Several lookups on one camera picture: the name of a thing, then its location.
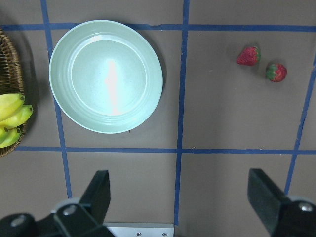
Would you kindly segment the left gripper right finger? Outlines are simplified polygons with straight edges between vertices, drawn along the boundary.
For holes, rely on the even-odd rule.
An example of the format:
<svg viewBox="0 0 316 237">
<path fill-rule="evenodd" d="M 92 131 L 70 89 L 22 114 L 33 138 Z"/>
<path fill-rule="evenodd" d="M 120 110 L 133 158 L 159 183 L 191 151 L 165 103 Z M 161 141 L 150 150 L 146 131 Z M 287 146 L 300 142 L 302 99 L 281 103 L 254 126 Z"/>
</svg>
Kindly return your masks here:
<svg viewBox="0 0 316 237">
<path fill-rule="evenodd" d="M 247 198 L 268 233 L 274 234 L 282 213 L 290 205 L 290 199 L 259 168 L 249 170 Z"/>
</svg>

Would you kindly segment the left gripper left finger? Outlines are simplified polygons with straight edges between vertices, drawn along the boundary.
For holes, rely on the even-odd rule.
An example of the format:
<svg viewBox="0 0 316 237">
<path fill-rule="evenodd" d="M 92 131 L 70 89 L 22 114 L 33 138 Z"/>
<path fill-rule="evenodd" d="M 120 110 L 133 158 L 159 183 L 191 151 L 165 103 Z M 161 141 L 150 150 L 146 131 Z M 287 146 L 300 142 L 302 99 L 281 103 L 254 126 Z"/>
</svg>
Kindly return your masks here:
<svg viewBox="0 0 316 237">
<path fill-rule="evenodd" d="M 107 170 L 98 170 L 79 200 L 79 204 L 102 224 L 110 205 L 110 179 Z"/>
</svg>

